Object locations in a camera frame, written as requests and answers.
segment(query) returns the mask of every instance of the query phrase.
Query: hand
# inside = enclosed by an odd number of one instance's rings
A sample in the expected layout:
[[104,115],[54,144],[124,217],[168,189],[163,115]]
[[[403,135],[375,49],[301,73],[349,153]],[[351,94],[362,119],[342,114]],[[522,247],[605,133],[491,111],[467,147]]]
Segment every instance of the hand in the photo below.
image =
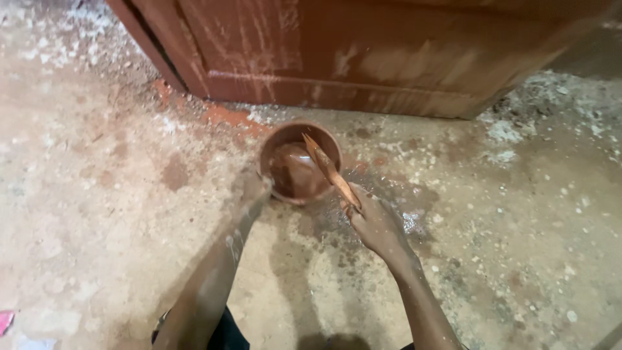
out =
[[267,202],[272,195],[272,179],[268,177],[260,177],[257,174],[250,174],[244,182],[244,193],[242,194],[243,202]]
[[231,188],[233,196],[241,205],[253,205],[255,202],[265,203],[272,194],[272,180],[261,177],[251,165],[244,167]]
[[345,212],[365,247],[385,261],[400,253],[402,256],[406,253],[414,257],[414,252],[404,236],[402,220],[391,205],[360,185],[352,182],[348,184],[361,202],[361,212],[357,212],[352,206],[347,207]]

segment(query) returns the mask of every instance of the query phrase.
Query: concrete floor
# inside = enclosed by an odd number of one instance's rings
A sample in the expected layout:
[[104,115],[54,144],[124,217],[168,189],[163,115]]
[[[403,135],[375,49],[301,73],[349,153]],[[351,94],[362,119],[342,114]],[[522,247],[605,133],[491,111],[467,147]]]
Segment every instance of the concrete floor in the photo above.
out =
[[[262,136],[169,94],[105,6],[71,6],[0,9],[0,309],[17,311],[0,349],[149,349]],[[347,176],[405,218],[469,349],[561,350],[622,321],[621,100],[619,81],[541,72],[476,121],[228,108],[332,130]],[[270,203],[229,306],[253,349],[411,341],[334,199]]]

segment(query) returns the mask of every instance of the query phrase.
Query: brown clay pot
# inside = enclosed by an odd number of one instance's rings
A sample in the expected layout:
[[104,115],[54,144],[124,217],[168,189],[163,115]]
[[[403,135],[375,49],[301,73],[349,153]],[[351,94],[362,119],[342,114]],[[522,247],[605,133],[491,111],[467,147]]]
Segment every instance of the brown clay pot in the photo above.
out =
[[[264,144],[261,146],[259,150],[258,156],[258,172],[262,176],[271,176],[270,174],[270,160],[274,155],[274,151],[288,143],[304,143],[304,139],[302,137],[302,133],[306,133],[311,136],[312,139],[317,142],[317,144],[324,150],[327,156],[335,163],[335,167],[337,171],[341,170],[341,162],[342,162],[342,154],[341,148],[337,143],[337,140],[331,135],[328,130],[324,127],[312,123],[311,121],[291,121],[289,123],[283,123],[278,128],[273,130],[268,137],[266,138]],[[277,199],[291,203],[297,206],[304,206],[311,202],[318,201],[327,195],[329,195],[332,191],[334,191],[334,186],[330,186],[323,191],[314,194],[311,197],[305,198],[294,198],[284,196],[279,193],[276,189],[272,193],[274,197]]]

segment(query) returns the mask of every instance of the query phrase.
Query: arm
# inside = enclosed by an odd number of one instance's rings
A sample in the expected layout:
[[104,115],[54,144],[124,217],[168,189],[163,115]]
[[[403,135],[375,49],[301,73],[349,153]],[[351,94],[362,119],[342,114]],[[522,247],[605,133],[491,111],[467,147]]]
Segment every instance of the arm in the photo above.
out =
[[401,219],[391,206],[350,183],[361,201],[361,213],[346,210],[366,247],[378,254],[393,274],[402,295],[416,349],[461,349],[449,321],[425,279],[421,262],[404,236]]
[[239,212],[216,231],[214,244],[168,313],[153,349],[207,347],[225,310],[248,233],[271,194],[271,185],[258,177],[245,187]]

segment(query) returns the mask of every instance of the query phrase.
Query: wooden tool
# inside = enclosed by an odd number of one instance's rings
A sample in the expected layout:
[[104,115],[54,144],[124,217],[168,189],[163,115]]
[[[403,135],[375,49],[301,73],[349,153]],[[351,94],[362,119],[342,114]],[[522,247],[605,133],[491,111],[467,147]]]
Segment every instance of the wooden tool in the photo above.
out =
[[326,155],[326,153],[324,153],[324,151],[322,151],[320,146],[311,137],[309,137],[309,135],[303,133],[302,137],[305,139],[307,151],[309,152],[311,159],[315,162],[315,164],[317,164],[326,179],[337,188],[339,194],[346,201],[348,201],[356,208],[356,210],[360,212],[361,202],[358,200],[354,192],[352,192],[348,182],[345,181],[341,175],[339,175],[333,161]]

